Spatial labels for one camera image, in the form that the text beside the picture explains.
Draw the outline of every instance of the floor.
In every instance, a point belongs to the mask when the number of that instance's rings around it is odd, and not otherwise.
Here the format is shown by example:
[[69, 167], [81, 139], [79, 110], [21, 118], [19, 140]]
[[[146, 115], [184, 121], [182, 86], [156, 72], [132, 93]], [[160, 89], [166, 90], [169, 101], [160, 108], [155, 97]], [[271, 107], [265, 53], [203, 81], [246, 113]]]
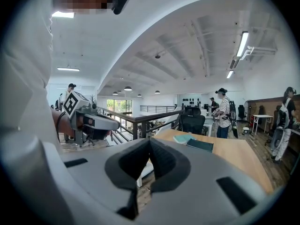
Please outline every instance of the floor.
[[[270, 144], [265, 146], [267, 139], [270, 139], [267, 134], [261, 130], [257, 130], [256, 136], [254, 135], [243, 135], [241, 134], [243, 127], [247, 123], [238, 122], [239, 139], [245, 139], [251, 146], [260, 162], [262, 163], [274, 189], [287, 184], [290, 178], [290, 171], [295, 163], [297, 157], [292, 154], [288, 149], [286, 150], [282, 160], [283, 162], [279, 165], [272, 162], [270, 159], [271, 150]], [[217, 133], [216, 123], [212, 126], [211, 136], [215, 137]], [[233, 132], [229, 132], [228, 138], [236, 139], [233, 136]], [[152, 172], [147, 177], [143, 178], [143, 186], [139, 188], [137, 195], [137, 203], [139, 212], [146, 208], [147, 203], [151, 201], [151, 184], [155, 181], [154, 173]]]

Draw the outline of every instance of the ceiling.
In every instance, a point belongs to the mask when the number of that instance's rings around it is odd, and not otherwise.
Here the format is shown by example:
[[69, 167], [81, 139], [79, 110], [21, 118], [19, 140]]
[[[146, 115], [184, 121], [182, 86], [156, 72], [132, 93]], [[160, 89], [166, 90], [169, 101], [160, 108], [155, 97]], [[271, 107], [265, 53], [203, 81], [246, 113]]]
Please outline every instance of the ceiling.
[[[250, 33], [247, 45], [276, 47], [278, 20], [268, 0], [130, 0], [118, 16], [52, 18], [51, 77], [94, 81], [103, 96], [129, 85], [133, 97], [158, 84], [219, 77], [228, 73], [242, 31]], [[235, 76], [259, 59], [240, 61]], [[56, 69], [67, 66], [80, 72]]]

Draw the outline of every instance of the white pants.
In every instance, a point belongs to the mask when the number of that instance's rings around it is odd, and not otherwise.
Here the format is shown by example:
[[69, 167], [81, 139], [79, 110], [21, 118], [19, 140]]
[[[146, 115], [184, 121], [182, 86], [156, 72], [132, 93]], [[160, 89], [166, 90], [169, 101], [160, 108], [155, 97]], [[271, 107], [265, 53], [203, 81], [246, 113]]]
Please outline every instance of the white pants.
[[291, 130], [288, 128], [284, 129], [284, 135], [283, 135], [282, 142], [272, 152], [272, 155], [276, 156], [276, 158], [275, 158], [276, 161], [278, 161], [279, 159], [282, 158], [282, 156], [287, 148], [287, 145], [289, 143], [290, 137], [291, 137]]

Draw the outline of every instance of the metal railing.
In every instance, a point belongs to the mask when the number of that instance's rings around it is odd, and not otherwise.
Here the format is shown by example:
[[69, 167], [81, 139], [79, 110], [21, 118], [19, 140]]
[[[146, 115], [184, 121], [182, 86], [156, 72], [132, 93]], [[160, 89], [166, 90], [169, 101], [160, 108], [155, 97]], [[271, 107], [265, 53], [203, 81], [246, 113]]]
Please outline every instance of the metal railing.
[[141, 105], [141, 112], [149, 113], [168, 113], [175, 110], [175, 106], [146, 106]]
[[[119, 112], [110, 111], [110, 110], [102, 108], [102, 107], [98, 107], [98, 113], [100, 113], [102, 115], [110, 116], [111, 118], [115, 118], [115, 117], [120, 118], [120, 124], [121, 124], [120, 131], [115, 130], [115, 131], [110, 132], [111, 140], [114, 141], [116, 144], [123, 143], [123, 141], [121, 140], [120, 137], [122, 137], [126, 142], [130, 141], [127, 137], [125, 137], [122, 134], [122, 129], [124, 131], [128, 132], [129, 134], [131, 134], [133, 136], [133, 140], [138, 139], [138, 130], [140, 130], [140, 132], [141, 132], [141, 137], [146, 138], [148, 133], [150, 133], [154, 130], [160, 129], [168, 124], [171, 124], [171, 129], [175, 129], [180, 123], [179, 117], [173, 121], [170, 121], [168, 123], [164, 123], [162, 125], [152, 127], [152, 128], [150, 128], [150, 121], [169, 117], [169, 116], [176, 115], [176, 114], [181, 114], [183, 112], [184, 112], [184, 110], [182, 108], [179, 111], [173, 110], [171, 112], [164, 112], [164, 113], [160, 113], [160, 114], [154, 114], [154, 115], [142, 116], [142, 117], [135, 118], [135, 117], [128, 116], [128, 115], [131, 115], [132, 112], [119, 113]], [[122, 120], [125, 121], [125, 127], [122, 125]], [[132, 129], [127, 128], [127, 122], [132, 123]]]

